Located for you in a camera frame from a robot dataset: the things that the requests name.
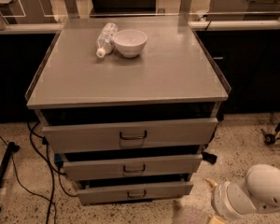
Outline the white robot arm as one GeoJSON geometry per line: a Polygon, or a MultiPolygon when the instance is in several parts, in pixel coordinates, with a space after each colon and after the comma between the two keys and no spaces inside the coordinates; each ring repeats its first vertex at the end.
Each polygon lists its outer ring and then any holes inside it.
{"type": "Polygon", "coordinates": [[[268,164],[251,166],[238,181],[217,183],[206,178],[212,189],[211,205],[225,221],[250,214],[280,212],[280,169],[268,164]]]}

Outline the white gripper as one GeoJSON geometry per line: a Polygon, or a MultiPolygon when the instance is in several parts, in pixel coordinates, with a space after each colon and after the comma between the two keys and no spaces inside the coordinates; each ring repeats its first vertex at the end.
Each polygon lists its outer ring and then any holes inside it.
{"type": "Polygon", "coordinates": [[[211,205],[218,214],[218,216],[210,216],[208,224],[226,224],[226,220],[234,221],[257,211],[256,206],[250,199],[244,181],[226,181],[221,184],[217,184],[215,180],[210,178],[206,178],[205,181],[211,189],[214,189],[211,205]]]}

